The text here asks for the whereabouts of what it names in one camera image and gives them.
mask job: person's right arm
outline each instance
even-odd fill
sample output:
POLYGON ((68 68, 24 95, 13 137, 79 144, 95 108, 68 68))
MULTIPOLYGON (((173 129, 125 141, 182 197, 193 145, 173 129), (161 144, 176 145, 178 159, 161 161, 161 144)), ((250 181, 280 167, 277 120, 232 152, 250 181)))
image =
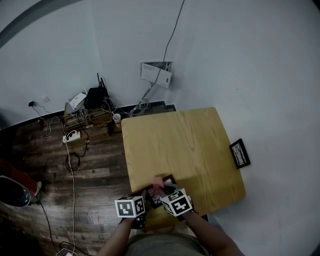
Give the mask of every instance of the person's right arm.
POLYGON ((201 245, 215 256, 243 256, 235 242, 194 212, 183 214, 201 245))

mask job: white router box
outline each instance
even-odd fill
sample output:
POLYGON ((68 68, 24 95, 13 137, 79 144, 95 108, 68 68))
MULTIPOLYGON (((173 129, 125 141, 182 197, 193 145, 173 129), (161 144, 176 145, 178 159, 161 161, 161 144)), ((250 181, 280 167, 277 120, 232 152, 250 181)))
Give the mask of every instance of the white router box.
MULTIPOLYGON (((141 63, 141 79, 148 80, 152 83, 155 82, 159 69, 160 68, 156 66, 151 66, 145 63, 141 63)), ((172 73, 161 69, 159 77, 156 80, 156 84, 163 86, 165 88, 169 88, 171 76, 172 76, 172 73)))

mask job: gray curved stripe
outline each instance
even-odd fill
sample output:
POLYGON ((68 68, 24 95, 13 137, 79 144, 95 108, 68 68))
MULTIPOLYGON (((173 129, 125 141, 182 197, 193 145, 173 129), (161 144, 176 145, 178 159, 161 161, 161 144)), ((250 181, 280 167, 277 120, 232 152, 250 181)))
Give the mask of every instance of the gray curved stripe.
POLYGON ((0 32, 0 48, 21 30, 60 8, 83 0, 41 0, 31 6, 0 32))

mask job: person's left arm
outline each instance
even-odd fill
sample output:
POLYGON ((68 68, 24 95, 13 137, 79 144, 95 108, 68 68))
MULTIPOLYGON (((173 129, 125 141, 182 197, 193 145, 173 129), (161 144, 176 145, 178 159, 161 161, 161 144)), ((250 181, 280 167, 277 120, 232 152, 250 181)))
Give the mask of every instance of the person's left arm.
POLYGON ((132 223, 135 218, 125 218, 105 242, 97 256, 122 256, 127 248, 132 223))

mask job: red cloth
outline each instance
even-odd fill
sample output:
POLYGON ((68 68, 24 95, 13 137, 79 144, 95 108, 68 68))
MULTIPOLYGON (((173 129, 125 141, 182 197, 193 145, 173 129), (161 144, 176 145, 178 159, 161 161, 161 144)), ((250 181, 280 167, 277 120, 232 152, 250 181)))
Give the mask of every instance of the red cloth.
POLYGON ((14 168, 10 163, 0 158, 0 175, 7 176, 14 181, 20 183, 25 186, 30 193, 34 195, 37 192, 37 183, 30 178, 28 175, 18 171, 14 168))

